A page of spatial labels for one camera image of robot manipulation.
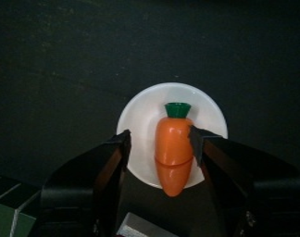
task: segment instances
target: white plate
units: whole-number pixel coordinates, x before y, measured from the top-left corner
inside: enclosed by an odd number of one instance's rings
[[[162,188],[154,162],[156,128],[166,117],[165,104],[184,102],[192,105],[188,118],[196,127],[213,131],[227,138],[227,124],[223,111],[212,98],[197,88],[182,83],[162,83],[141,91],[128,103],[120,117],[117,133],[130,129],[132,151],[128,168],[136,177],[153,187]],[[197,163],[193,162],[186,188],[205,179]]]

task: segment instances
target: black surface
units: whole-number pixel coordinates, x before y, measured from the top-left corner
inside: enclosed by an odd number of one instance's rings
[[[166,81],[300,169],[300,0],[0,0],[0,174],[41,186]]]

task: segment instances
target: orange carrot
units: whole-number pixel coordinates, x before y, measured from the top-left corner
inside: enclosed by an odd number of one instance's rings
[[[186,118],[192,106],[166,104],[168,118],[162,118],[156,135],[156,164],[164,192],[177,196],[192,172],[193,150],[189,139],[192,120]]]

